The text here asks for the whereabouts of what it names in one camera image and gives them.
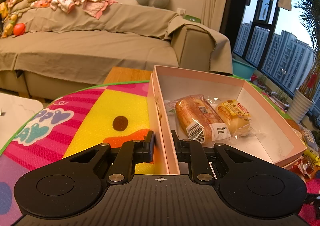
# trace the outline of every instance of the stuffed toy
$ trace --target stuffed toy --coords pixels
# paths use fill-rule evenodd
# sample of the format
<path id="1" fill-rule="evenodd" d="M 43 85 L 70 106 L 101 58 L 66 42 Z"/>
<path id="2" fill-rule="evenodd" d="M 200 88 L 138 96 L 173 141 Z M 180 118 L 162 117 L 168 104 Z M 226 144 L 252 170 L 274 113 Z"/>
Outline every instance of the stuffed toy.
<path id="1" fill-rule="evenodd" d="M 18 18 L 18 16 L 16 14 L 13 14 L 10 17 L 10 22 L 5 27 L 1 38 L 6 38 L 7 36 L 11 36 L 12 35 L 13 27 L 16 24 L 17 18 Z"/>
<path id="2" fill-rule="evenodd" d="M 5 2 L 0 4 L 0 15 L 3 19 L 6 18 L 8 15 L 8 8 Z"/>

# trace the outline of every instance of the electrical outlet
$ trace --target electrical outlet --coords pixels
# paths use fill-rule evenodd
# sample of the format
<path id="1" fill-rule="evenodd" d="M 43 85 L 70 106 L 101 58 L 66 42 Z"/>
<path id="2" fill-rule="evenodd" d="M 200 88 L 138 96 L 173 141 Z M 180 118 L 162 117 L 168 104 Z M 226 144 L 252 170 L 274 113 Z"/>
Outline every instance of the electrical outlet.
<path id="1" fill-rule="evenodd" d="M 182 9 L 182 8 L 177 8 L 177 13 L 180 15 L 180 16 L 184 16 L 186 14 L 186 10 L 185 9 Z"/>

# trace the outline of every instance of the white table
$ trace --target white table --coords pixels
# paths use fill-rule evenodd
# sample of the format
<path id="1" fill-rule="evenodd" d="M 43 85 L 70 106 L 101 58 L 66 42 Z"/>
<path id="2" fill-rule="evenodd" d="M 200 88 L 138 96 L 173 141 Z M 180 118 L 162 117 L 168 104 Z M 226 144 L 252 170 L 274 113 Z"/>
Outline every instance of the white table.
<path id="1" fill-rule="evenodd" d="M 33 115 L 43 109 L 41 102 L 0 93 L 0 149 Z"/>

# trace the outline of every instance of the window frame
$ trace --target window frame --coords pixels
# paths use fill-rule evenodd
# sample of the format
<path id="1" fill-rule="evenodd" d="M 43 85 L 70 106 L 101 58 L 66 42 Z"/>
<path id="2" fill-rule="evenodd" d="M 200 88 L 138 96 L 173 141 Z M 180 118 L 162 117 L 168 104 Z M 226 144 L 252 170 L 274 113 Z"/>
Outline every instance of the window frame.
<path id="1" fill-rule="evenodd" d="M 276 8 L 275 8 L 275 13 L 273 15 L 273 20 L 272 20 L 271 24 L 269 24 L 269 18 L 267 18 L 266 21 L 258 20 L 258 17 L 259 17 L 259 14 L 260 14 L 260 9 L 261 9 L 261 4 L 262 4 L 263 0 L 258 0 L 257 1 L 257 5 L 256 5 L 256 10 L 255 10 L 255 13 L 254 13 L 253 21 L 252 21 L 252 24 L 251 24 L 251 28 L 250 28 L 250 31 L 249 31 L 248 39 L 247 39 L 246 45 L 244 47 L 242 56 L 240 54 L 234 52 L 234 51 L 233 51 L 233 53 L 236 54 L 238 57 L 242 58 L 244 61 L 246 61 L 250 65 L 252 65 L 255 68 L 257 68 L 257 70 L 259 72 L 264 74 L 269 80 L 271 80 L 273 83 L 275 83 L 290 98 L 293 98 L 294 94 L 287 87 L 285 87 L 284 85 L 280 84 L 279 81 L 277 81 L 274 77 L 272 77 L 271 75 L 269 75 L 266 71 L 264 71 L 262 69 L 262 66 L 263 66 L 263 64 L 264 64 L 264 62 L 266 60 L 267 54 L 268 54 L 268 50 L 269 50 L 269 48 L 271 46 L 272 37 L 274 35 L 275 29 L 276 29 L 276 24 L 277 24 L 277 21 L 278 21 L 278 16 L 279 16 L 279 11 L 280 11 L 280 8 L 278 7 L 278 1 L 279 0 L 270 1 L 270 5 L 269 5 L 269 8 L 268 8 L 268 13 L 267 13 L 268 16 L 270 16 L 270 14 L 271 14 L 273 3 L 274 2 L 277 3 L 276 4 Z M 262 27 L 262 28 L 266 28 L 266 29 L 269 30 L 269 35 L 267 37 L 267 41 L 266 41 L 266 44 L 264 46 L 264 49 L 263 49 L 263 52 L 261 54 L 261 58 L 259 60 L 258 65 L 255 65 L 254 63 L 252 63 L 251 61 L 246 59 L 246 56 L 247 56 L 247 53 L 248 53 L 248 50 L 249 50 L 249 47 L 250 47 L 250 43 L 252 41 L 253 32 L 254 32 L 254 29 L 255 29 L 256 26 Z"/>

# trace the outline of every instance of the potted plant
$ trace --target potted plant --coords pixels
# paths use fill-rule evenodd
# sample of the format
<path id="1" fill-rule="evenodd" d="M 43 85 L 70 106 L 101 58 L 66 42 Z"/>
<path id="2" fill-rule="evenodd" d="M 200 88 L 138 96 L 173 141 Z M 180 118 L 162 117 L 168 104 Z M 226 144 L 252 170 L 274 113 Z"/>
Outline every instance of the potted plant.
<path id="1" fill-rule="evenodd" d="M 257 78 L 257 83 L 261 86 L 265 86 L 266 85 L 266 80 L 267 77 L 264 74 L 261 74 L 258 78 Z"/>
<path id="2" fill-rule="evenodd" d="M 278 89 L 276 92 L 272 92 L 271 97 L 277 102 L 277 104 L 281 108 L 286 109 L 289 107 L 287 102 L 288 95 L 283 90 Z"/>
<path id="3" fill-rule="evenodd" d="M 308 31 L 314 52 L 312 67 L 299 88 L 295 90 L 288 114 L 299 123 L 314 104 L 313 97 L 320 77 L 320 0 L 297 0 L 295 8 L 300 8 L 300 20 Z"/>

